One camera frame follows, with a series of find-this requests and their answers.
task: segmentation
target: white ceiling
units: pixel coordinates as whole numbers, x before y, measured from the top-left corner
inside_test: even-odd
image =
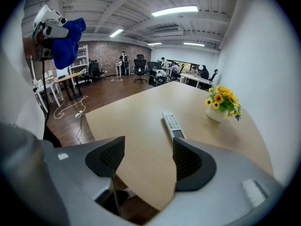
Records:
[[[58,9],[66,18],[82,17],[87,30],[83,38],[110,40],[109,35],[121,28],[125,31],[114,40],[140,45],[150,42],[182,44],[183,41],[202,42],[207,48],[218,48],[237,0],[27,0],[23,32],[30,34],[32,22],[46,3]],[[196,5],[199,12],[154,17],[151,13],[167,8]],[[156,37],[159,28],[180,26],[183,36]]]

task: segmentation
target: ceiling light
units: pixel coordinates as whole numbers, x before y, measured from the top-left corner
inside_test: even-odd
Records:
[[[200,43],[183,43],[185,45],[196,45],[196,46],[202,46],[204,47],[204,44],[200,44]]]
[[[160,44],[162,44],[162,43],[149,43],[148,45],[160,45]]]
[[[184,13],[184,12],[198,12],[197,6],[186,6],[186,7],[178,7],[178,8],[170,8],[165,9],[159,12],[152,13],[155,17],[171,14],[171,13]]]
[[[110,35],[111,38],[115,37],[117,34],[121,33],[123,31],[123,29],[118,29],[117,31],[115,31],[114,33],[112,33]]]

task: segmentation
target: white remote control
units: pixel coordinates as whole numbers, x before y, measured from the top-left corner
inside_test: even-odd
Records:
[[[164,111],[163,117],[172,139],[174,137],[185,138],[179,122],[175,119],[174,114],[171,111]]]

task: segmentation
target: ceiling vent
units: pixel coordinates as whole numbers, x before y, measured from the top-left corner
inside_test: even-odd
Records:
[[[169,28],[160,28],[154,31],[154,35],[159,37],[164,36],[176,36],[176,35],[184,35],[184,31],[181,27],[169,27]]]

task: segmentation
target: flower pot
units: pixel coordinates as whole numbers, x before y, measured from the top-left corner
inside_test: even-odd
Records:
[[[221,112],[219,109],[214,109],[211,105],[207,109],[207,116],[216,122],[222,122],[226,118],[227,113],[227,111]]]

